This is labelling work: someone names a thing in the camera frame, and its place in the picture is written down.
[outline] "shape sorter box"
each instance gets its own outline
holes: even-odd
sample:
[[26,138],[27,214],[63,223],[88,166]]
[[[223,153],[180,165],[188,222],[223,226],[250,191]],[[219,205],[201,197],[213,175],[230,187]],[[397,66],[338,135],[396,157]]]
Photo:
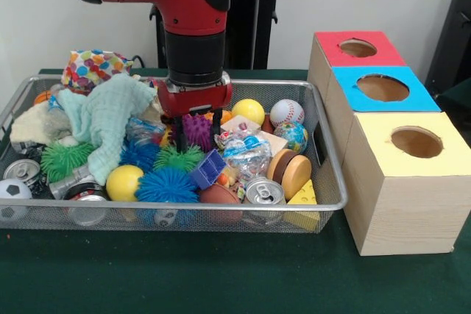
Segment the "shape sorter box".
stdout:
[[325,101],[332,67],[406,66],[387,36],[377,31],[316,32],[311,49],[308,81]]
[[471,210],[471,150],[446,113],[358,113],[342,167],[360,255],[446,253]]
[[343,162],[354,112],[440,112],[406,66],[332,68],[325,110]]

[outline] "red box lid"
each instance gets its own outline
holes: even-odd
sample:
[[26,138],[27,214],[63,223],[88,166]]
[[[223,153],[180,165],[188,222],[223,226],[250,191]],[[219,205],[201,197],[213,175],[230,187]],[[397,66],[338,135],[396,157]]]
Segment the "red box lid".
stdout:
[[380,31],[316,32],[316,38],[331,67],[406,66]]

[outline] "white wall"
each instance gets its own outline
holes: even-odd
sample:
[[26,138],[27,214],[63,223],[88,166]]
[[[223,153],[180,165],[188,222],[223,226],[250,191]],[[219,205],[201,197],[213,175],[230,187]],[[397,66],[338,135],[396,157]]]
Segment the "white wall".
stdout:
[[[450,0],[278,0],[271,68],[307,68],[315,30],[379,29],[421,79]],[[80,0],[0,0],[0,109],[40,68],[62,68],[70,49],[105,49],[157,64],[148,4]]]

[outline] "light blue towel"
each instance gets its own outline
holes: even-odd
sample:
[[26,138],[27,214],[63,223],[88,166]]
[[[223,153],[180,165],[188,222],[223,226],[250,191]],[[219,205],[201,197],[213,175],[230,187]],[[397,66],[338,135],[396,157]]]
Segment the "light blue towel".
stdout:
[[89,96],[60,91],[57,100],[71,121],[72,135],[97,148],[88,157],[88,170],[100,185],[118,167],[128,120],[141,114],[156,94],[127,74],[113,76]]

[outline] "purple spiky ball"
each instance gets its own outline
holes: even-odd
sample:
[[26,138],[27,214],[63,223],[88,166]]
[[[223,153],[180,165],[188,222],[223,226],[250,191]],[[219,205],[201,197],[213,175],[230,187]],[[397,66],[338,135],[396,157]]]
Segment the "purple spiky ball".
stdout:
[[[209,152],[211,150],[211,125],[211,122],[203,115],[185,115],[183,117],[183,132],[188,145],[197,145],[203,152]],[[171,140],[175,141],[176,137],[177,133],[174,125],[171,128]]]

